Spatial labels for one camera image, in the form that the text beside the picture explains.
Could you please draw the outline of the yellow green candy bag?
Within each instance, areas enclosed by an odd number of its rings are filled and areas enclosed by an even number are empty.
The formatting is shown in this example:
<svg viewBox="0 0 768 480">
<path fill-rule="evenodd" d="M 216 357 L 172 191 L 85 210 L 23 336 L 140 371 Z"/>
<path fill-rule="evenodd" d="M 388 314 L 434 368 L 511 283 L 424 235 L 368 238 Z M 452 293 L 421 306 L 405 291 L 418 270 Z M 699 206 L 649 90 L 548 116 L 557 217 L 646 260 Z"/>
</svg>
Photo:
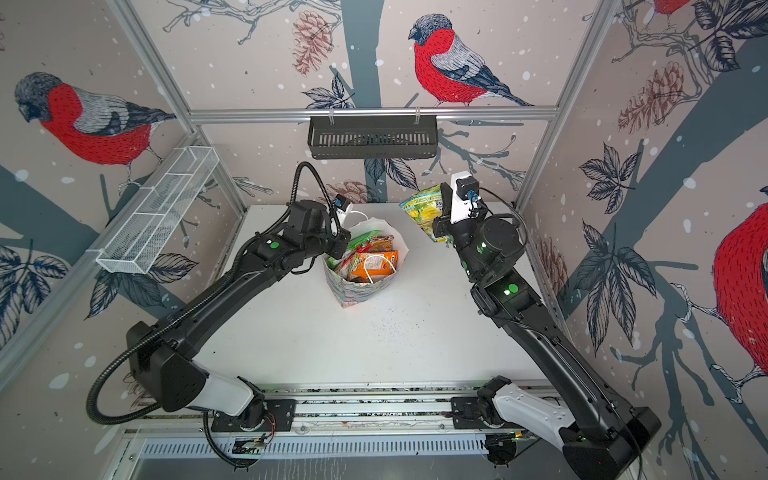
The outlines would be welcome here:
<svg viewBox="0 0 768 480">
<path fill-rule="evenodd" d="M 434 233 L 434 221 L 449 210 L 445 206 L 441 185 L 424 189 L 400 204 L 400 208 L 436 243 L 452 243 L 449 234 L 438 237 Z"/>
</svg>

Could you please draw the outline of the bright green snack bag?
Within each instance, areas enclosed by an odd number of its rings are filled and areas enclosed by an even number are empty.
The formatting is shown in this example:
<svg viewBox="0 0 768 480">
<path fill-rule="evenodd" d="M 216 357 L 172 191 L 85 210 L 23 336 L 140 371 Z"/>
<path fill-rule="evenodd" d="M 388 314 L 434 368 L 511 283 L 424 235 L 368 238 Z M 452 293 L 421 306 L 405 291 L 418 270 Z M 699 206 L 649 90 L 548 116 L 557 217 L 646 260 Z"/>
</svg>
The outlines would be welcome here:
<svg viewBox="0 0 768 480">
<path fill-rule="evenodd" d="M 380 230 L 372 230 L 352 238 L 347 244 L 347 247 L 344 253 L 342 254 L 342 257 L 338 260 L 333 258 L 328 258 L 328 260 L 326 261 L 326 265 L 332 270 L 336 269 L 339 266 L 344 265 L 354 253 L 361 252 L 366 247 L 369 247 L 372 239 L 380 234 L 381 234 Z"/>
</svg>

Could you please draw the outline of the orange snack packet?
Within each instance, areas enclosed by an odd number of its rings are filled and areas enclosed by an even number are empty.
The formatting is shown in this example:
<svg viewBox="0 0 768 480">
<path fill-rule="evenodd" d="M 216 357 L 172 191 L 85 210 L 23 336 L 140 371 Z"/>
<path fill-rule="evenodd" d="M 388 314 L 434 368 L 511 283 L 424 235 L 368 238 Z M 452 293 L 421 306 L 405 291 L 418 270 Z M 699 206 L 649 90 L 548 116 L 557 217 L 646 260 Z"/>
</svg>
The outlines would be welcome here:
<svg viewBox="0 0 768 480">
<path fill-rule="evenodd" d="M 376 283 L 397 272 L 398 259 L 397 251 L 355 253 L 347 280 L 357 283 Z"/>
</svg>

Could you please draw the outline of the colourful paper gift bag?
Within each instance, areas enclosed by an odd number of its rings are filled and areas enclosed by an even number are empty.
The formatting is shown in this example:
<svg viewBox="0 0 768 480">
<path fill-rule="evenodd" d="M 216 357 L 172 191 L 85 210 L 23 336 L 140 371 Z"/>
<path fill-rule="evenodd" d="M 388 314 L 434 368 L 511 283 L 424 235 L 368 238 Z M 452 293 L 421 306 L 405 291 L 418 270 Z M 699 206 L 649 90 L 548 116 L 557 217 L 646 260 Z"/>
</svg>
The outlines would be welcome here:
<svg viewBox="0 0 768 480">
<path fill-rule="evenodd" d="M 362 212 L 344 223 L 351 240 L 339 260 L 323 258 L 326 282 L 338 303 L 351 307 L 370 300 L 399 275 L 409 249 L 402 235 L 386 220 Z"/>
</svg>

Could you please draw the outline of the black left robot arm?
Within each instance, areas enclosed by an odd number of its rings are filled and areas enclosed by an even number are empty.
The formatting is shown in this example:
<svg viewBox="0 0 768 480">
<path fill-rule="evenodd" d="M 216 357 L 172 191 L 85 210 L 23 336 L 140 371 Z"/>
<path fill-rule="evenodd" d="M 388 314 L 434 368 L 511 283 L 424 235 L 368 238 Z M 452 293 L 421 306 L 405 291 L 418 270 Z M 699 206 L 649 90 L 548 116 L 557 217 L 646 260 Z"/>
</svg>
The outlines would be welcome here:
<svg viewBox="0 0 768 480">
<path fill-rule="evenodd" d="M 196 361 L 197 354 L 255 296 L 306 260 L 339 258 L 350 239 L 335 208 L 312 200 L 292 203 L 285 219 L 246 241 L 226 274 L 176 316 L 153 327 L 131 328 L 135 380 L 166 412 L 194 408 L 243 414 L 258 401 L 256 386 L 208 369 Z"/>
</svg>

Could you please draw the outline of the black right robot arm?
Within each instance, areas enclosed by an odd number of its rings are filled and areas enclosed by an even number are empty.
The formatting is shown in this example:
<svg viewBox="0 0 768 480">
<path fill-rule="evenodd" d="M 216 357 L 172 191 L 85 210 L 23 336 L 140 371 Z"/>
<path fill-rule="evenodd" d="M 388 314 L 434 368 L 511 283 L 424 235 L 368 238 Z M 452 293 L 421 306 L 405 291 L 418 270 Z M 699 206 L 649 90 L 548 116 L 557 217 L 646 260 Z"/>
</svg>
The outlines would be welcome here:
<svg viewBox="0 0 768 480">
<path fill-rule="evenodd" d="M 456 415 L 490 428 L 515 424 L 557 448 L 581 479 L 617 479 L 641 456 L 661 422 L 635 407 L 583 359 L 557 326 L 540 295 L 517 271 L 528 232 L 515 210 L 492 213 L 469 176 L 443 183 L 435 237 L 448 236 L 471 284 L 479 314 L 531 357 L 558 392 L 557 404 L 496 376 L 478 391 L 475 408 Z"/>
</svg>

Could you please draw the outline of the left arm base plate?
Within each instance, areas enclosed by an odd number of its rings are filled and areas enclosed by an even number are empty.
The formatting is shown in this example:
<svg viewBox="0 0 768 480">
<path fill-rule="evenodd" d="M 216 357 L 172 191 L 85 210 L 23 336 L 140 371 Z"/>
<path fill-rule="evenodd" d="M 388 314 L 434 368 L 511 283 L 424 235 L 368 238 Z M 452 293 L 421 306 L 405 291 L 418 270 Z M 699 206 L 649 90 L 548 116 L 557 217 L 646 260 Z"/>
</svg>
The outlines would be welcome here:
<svg viewBox="0 0 768 480">
<path fill-rule="evenodd" d="M 211 430 L 216 433 L 288 432 L 292 428 L 296 406 L 294 399 L 266 399 L 247 407 L 236 417 L 216 412 Z"/>
</svg>

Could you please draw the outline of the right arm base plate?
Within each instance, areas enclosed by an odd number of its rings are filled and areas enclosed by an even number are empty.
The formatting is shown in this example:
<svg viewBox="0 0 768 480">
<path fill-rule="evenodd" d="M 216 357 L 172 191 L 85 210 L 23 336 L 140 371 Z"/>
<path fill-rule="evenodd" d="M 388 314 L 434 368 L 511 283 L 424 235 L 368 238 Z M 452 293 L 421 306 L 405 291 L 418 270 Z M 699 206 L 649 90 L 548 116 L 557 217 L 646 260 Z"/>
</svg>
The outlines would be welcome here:
<svg viewBox="0 0 768 480">
<path fill-rule="evenodd" d="M 490 403 L 477 396 L 452 397 L 451 409 L 448 417 L 453 422 L 456 430 L 481 430 L 481 429 L 522 429 L 524 427 L 502 420 L 496 413 L 492 413 Z"/>
</svg>

